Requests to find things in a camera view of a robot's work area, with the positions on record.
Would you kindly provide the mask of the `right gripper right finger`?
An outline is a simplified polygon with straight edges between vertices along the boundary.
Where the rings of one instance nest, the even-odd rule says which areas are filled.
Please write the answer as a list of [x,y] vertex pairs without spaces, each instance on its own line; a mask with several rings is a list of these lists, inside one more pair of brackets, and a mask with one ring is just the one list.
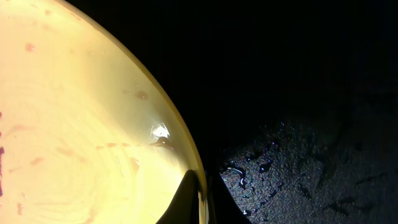
[[251,224],[237,206],[221,176],[208,172],[206,178],[208,184],[209,223]]

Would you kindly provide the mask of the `yellow plate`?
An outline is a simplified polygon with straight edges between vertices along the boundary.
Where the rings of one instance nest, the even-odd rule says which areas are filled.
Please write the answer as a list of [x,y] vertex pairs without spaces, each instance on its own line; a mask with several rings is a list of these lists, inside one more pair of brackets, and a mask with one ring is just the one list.
[[157,223],[195,143],[143,64],[65,1],[1,2],[1,222]]

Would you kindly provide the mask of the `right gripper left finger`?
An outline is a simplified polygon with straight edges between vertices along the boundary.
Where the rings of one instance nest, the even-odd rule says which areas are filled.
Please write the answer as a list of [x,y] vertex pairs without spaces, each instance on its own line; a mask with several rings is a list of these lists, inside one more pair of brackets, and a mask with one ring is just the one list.
[[156,224],[199,224],[198,177],[187,170],[169,207]]

